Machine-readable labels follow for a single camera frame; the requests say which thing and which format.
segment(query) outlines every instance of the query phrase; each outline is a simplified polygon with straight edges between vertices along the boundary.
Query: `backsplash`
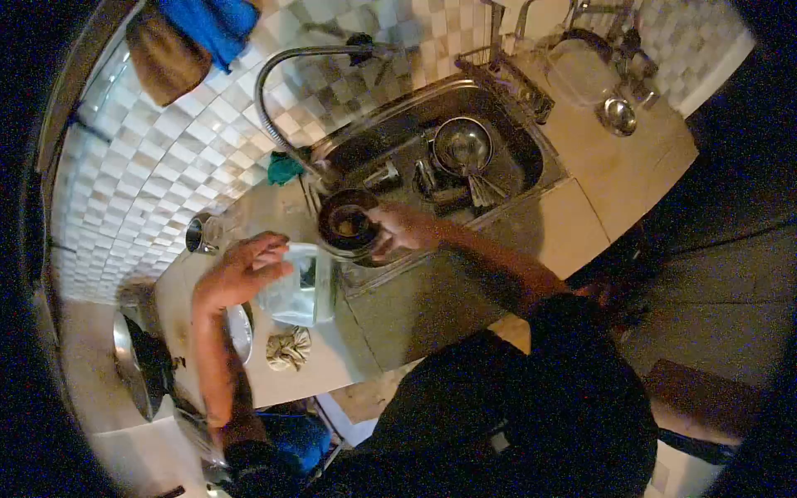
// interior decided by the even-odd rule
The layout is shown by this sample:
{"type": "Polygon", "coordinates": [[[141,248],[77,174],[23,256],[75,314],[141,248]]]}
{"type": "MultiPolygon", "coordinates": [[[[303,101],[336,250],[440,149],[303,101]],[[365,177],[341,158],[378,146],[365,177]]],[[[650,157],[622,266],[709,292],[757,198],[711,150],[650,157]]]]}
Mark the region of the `backsplash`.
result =
{"type": "MultiPolygon", "coordinates": [[[[593,3],[620,5],[623,0],[593,3]]],[[[655,83],[673,108],[695,91],[747,29],[727,0],[637,0],[634,6],[642,16],[642,48],[659,67],[655,83]]],[[[612,20],[612,15],[585,14],[575,25],[605,36],[612,20]]]]}
{"type": "Polygon", "coordinates": [[[51,212],[61,295],[115,303],[121,288],[152,282],[185,250],[199,212],[222,212],[266,178],[275,147],[253,106],[264,61],[283,49],[342,45],[362,31],[402,45],[379,85],[381,61],[286,61],[266,81],[265,102],[296,145],[309,145],[381,104],[454,73],[453,57],[489,43],[479,0],[265,0],[249,47],[161,108],[141,91],[122,42],[87,87],[79,112],[102,139],[72,127],[51,212]]]}

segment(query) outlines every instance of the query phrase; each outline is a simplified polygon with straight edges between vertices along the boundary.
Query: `dish rack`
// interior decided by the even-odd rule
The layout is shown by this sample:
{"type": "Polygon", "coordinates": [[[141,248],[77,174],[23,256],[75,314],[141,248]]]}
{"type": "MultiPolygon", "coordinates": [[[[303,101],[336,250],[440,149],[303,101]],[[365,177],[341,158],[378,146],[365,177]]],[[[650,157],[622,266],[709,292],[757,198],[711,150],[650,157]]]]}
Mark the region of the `dish rack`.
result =
{"type": "Polygon", "coordinates": [[[523,74],[501,49],[481,47],[461,53],[454,64],[478,84],[495,93],[504,106],[526,124],[545,124],[554,100],[523,74]]]}

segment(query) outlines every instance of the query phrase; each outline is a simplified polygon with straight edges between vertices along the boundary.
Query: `kitchen counter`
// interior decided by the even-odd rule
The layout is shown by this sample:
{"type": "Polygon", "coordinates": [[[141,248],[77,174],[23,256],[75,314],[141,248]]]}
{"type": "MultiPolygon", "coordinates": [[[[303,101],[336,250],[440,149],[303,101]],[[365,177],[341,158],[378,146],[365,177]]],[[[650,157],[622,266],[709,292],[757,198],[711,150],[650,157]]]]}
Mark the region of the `kitchen counter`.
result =
{"type": "Polygon", "coordinates": [[[592,109],[568,105],[532,55],[515,62],[557,102],[540,129],[578,180],[611,241],[650,211],[697,157],[683,117],[666,99],[650,110],[637,108],[637,130],[618,137],[603,128],[592,109]]]}
{"type": "MultiPolygon", "coordinates": [[[[534,60],[518,66],[548,92],[556,106],[541,126],[569,174],[484,228],[490,237],[536,255],[567,278],[598,256],[647,213],[697,157],[681,116],[660,99],[638,110],[630,137],[605,130],[591,109],[577,109],[548,87],[534,60]]],[[[283,187],[255,186],[234,207],[251,236],[265,229],[294,241],[314,242],[314,222],[297,181],[283,187]]],[[[184,253],[156,285],[161,326],[173,356],[184,356],[178,382],[198,404],[190,352],[190,291],[214,258],[184,253]]],[[[456,274],[443,255],[426,258],[393,280],[345,300],[338,293],[334,322],[311,330],[312,350],[299,372],[271,371],[265,362],[269,335],[280,333],[253,306],[254,341],[246,370],[256,406],[328,392],[428,355],[487,326],[505,312],[489,303],[477,284],[456,274]]]]}

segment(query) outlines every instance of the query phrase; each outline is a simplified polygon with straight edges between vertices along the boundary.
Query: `kitchen sink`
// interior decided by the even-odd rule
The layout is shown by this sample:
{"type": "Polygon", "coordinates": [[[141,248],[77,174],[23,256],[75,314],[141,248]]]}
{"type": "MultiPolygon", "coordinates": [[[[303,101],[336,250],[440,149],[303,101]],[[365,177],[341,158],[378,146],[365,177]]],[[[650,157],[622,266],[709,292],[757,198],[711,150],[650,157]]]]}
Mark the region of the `kitchen sink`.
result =
{"type": "MultiPolygon", "coordinates": [[[[512,116],[494,93],[463,75],[455,75],[341,128],[313,148],[312,160],[328,160],[342,178],[341,188],[363,188],[369,177],[389,164],[400,180],[392,182],[390,188],[372,189],[378,200],[401,202],[478,229],[566,176],[551,144],[531,120],[523,118],[512,116]],[[460,116],[478,121],[493,142],[493,158],[483,175],[508,195],[499,205],[475,207],[467,195],[454,203],[434,203],[422,194],[418,160],[427,161],[441,185],[459,187],[460,191],[467,185],[444,172],[432,154],[438,128],[460,116]]],[[[323,198],[307,183],[303,182],[303,188],[317,216],[323,198]]],[[[397,253],[391,263],[378,268],[343,262],[340,279],[344,291],[347,296],[358,296],[412,268],[424,256],[419,252],[397,253]]]]}

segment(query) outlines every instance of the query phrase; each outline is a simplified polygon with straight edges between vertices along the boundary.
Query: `black shirt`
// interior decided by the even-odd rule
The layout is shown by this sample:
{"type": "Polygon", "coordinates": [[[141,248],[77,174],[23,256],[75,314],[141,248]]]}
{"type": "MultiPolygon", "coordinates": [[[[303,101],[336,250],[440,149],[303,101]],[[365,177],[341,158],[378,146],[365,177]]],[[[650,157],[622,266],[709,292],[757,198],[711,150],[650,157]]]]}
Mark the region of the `black shirt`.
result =
{"type": "Polygon", "coordinates": [[[482,331],[429,356],[373,435],[302,491],[270,445],[235,445],[234,496],[639,496],[657,428],[599,317],[554,296],[524,317],[530,355],[482,331]]]}

